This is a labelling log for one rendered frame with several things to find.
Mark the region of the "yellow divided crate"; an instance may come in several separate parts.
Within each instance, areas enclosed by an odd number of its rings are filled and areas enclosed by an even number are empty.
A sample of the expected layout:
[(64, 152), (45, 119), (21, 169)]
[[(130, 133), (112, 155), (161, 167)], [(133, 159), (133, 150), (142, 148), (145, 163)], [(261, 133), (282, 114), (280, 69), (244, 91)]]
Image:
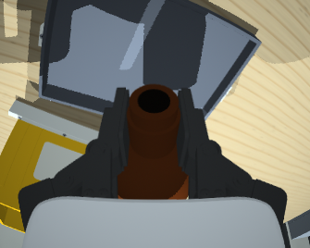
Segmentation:
[(19, 191), (85, 154), (87, 144), (18, 119), (0, 154), (0, 223), (24, 232)]

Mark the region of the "brown bottle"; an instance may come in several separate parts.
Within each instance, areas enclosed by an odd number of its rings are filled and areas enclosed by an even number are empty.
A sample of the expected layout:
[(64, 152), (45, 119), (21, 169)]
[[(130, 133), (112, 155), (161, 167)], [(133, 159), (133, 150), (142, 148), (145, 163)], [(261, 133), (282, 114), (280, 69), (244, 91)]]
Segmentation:
[(129, 100), (128, 166), (118, 175), (118, 199), (188, 199), (189, 176), (178, 163), (178, 96), (168, 87), (147, 84)]

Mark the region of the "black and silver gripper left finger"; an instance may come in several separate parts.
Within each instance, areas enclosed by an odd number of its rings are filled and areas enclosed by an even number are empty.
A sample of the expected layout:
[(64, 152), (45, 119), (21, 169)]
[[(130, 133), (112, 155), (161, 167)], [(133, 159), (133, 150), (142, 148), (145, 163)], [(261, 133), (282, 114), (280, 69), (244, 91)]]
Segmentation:
[(129, 158), (129, 100), (129, 90), (117, 87), (113, 108), (105, 108), (98, 139), (87, 144), (85, 154), (52, 179), (38, 181), (19, 191), (25, 231), (31, 212), (42, 201), (61, 196), (118, 199), (118, 175), (128, 166)]

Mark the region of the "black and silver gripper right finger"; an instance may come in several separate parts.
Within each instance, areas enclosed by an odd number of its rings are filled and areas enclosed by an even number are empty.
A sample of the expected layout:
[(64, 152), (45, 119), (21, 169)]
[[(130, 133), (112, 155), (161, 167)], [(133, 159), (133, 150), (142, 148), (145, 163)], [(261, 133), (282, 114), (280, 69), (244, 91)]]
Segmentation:
[(254, 180), (222, 155), (220, 145), (209, 140), (203, 109), (194, 108), (190, 88), (181, 88), (178, 98), (180, 125), (176, 143), (179, 167), (189, 176), (188, 199), (237, 196), (258, 199), (273, 208), (282, 229), (287, 193), (275, 185)]

